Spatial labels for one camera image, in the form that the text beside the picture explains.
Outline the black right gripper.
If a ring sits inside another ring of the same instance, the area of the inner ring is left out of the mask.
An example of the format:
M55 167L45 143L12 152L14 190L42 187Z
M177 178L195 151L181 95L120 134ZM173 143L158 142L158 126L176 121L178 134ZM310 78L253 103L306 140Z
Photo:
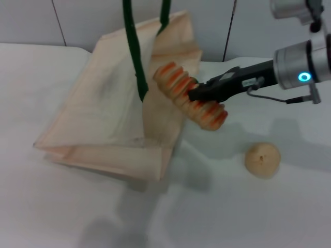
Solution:
M273 61L269 60L248 67L233 67L206 84L195 83L188 90L188 97L190 101L208 101L210 106L224 107L220 102L249 88L257 90L276 84Z

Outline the orange striped bread loaf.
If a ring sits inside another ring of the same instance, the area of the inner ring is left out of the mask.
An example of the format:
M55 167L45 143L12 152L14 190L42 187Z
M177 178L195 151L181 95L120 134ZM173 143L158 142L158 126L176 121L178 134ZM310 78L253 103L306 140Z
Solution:
M153 79L161 92L201 129L216 131L225 122L228 112L224 107L210 106L208 101L189 100L188 90L197 82L183 67L170 62L159 67Z

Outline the cream tote bag green handles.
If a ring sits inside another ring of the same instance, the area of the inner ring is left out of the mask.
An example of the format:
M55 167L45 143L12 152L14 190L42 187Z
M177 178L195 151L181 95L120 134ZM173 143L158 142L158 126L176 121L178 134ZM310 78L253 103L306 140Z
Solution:
M196 75L202 52L188 12L135 25L149 90L143 100L124 29L103 35L67 100L35 141L55 163L158 181L168 167L185 116L153 75L169 62Z

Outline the round egg yolk pastry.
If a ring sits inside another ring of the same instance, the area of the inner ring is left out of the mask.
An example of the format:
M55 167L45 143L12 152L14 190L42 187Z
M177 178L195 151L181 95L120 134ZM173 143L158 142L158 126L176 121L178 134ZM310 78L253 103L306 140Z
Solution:
M280 162L281 153L272 143L255 143L245 153L246 169L259 178L272 178Z

